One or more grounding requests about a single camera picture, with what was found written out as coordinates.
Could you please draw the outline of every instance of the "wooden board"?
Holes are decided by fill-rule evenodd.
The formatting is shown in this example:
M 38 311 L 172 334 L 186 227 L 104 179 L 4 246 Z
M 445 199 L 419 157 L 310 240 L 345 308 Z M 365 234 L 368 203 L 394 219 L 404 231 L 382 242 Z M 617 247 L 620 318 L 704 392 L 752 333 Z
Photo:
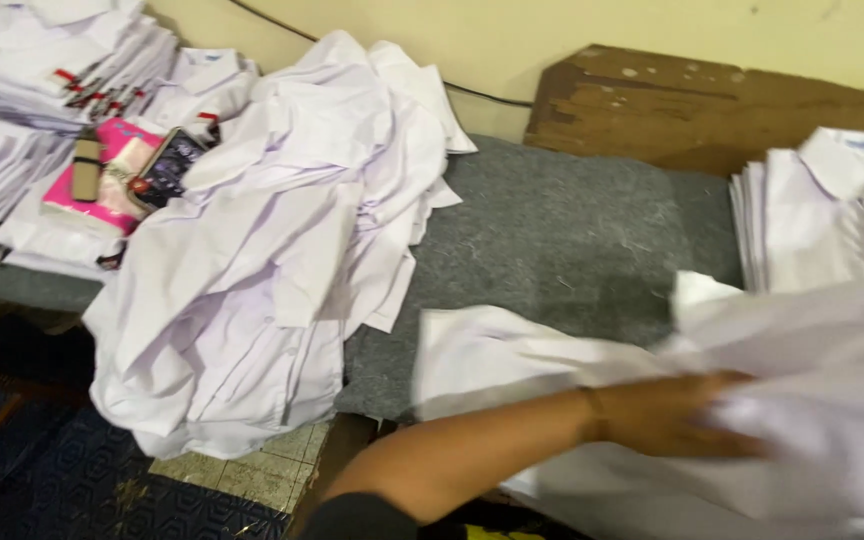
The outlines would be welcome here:
M 818 126 L 864 131 L 864 90 L 589 45 L 543 72 L 525 143 L 724 176 Z

